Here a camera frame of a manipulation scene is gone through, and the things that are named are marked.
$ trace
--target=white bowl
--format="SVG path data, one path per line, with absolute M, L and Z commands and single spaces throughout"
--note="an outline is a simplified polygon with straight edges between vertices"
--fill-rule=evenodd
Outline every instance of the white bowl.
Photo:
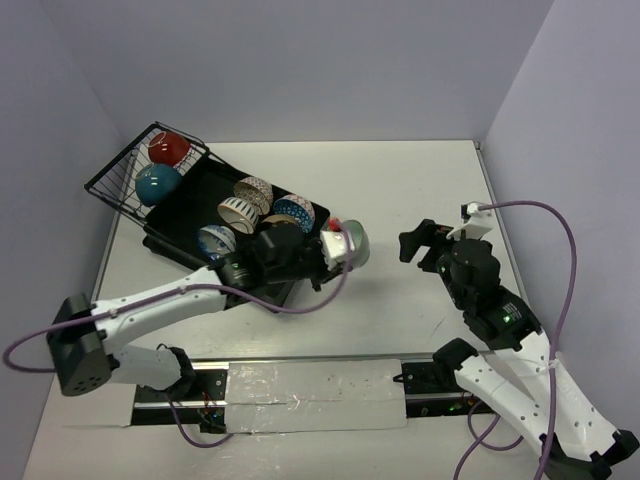
M 238 197 L 229 197 L 218 205 L 218 214 L 231 228 L 241 233 L 252 234 L 258 223 L 256 208 Z

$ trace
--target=white table surface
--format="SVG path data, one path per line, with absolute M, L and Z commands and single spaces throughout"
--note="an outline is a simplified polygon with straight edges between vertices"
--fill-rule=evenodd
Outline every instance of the white table surface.
M 398 234 L 424 218 L 460 221 L 460 204 L 490 202 L 471 141 L 215 144 L 237 168 L 300 193 L 341 219 L 360 220 L 371 259 L 320 312 L 274 316 L 245 305 L 158 330 L 136 343 L 185 348 L 193 358 L 239 359 L 430 353 L 455 337 L 486 347 L 468 332 L 436 275 L 398 260 Z M 188 271 L 142 246 L 142 230 L 122 218 L 114 231 L 98 298 L 131 294 Z M 517 291 L 504 237 L 487 239 L 502 264 L 503 283 Z M 290 305 L 318 302 L 308 282 Z M 215 450 L 187 445 L 174 426 L 128 425 L 133 386 L 106 385 L 77 398 L 52 386 L 25 479 L 446 479 L 471 443 L 465 419 L 410 419 L 402 429 L 236 436 Z M 478 418 L 479 425 L 488 418 Z M 509 426 L 492 439 L 513 439 Z M 527 478 L 537 459 L 478 450 L 461 478 Z

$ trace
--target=red bowl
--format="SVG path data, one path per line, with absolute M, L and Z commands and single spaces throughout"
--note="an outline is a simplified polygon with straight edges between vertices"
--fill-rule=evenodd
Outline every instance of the red bowl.
M 149 143 L 149 158 L 153 163 L 175 167 L 189 152 L 191 145 L 182 136 L 173 132 L 161 132 Z

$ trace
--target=blue bowl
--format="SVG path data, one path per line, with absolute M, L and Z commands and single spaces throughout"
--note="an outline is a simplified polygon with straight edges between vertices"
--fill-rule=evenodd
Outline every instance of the blue bowl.
M 136 195 L 146 207 L 160 203 L 180 184 L 182 175 L 161 163 L 145 166 L 136 175 Z
M 273 211 L 275 213 L 290 215 L 295 218 L 304 233 L 309 233 L 313 229 L 314 221 L 311 215 L 309 215 L 309 212 L 291 200 L 286 198 L 276 200 L 273 204 Z

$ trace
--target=patterned bowl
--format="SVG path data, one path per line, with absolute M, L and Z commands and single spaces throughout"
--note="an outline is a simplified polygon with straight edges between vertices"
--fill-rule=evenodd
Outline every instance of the patterned bowl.
M 246 183 L 236 183 L 233 187 L 233 194 L 256 207 L 260 215 L 266 215 L 269 213 L 269 210 L 271 210 L 271 205 L 264 195 Z
M 198 246 L 212 260 L 236 251 L 233 231 L 220 225 L 207 225 L 198 230 Z
M 276 200 L 273 204 L 275 213 L 289 215 L 295 218 L 304 233 L 313 229 L 316 213 L 311 202 L 300 195 L 290 194 Z
M 278 223 L 291 223 L 293 225 L 298 225 L 298 220 L 293 218 L 291 215 L 277 213 L 275 215 L 268 216 L 262 221 L 262 223 L 272 223 L 274 225 L 277 225 Z
M 273 205 L 273 188 L 269 182 L 258 177 L 247 177 L 233 187 L 233 194 L 258 207 L 262 215 L 266 215 Z
M 258 223 L 258 212 L 249 202 L 229 197 L 218 205 L 218 214 L 235 230 L 252 234 Z

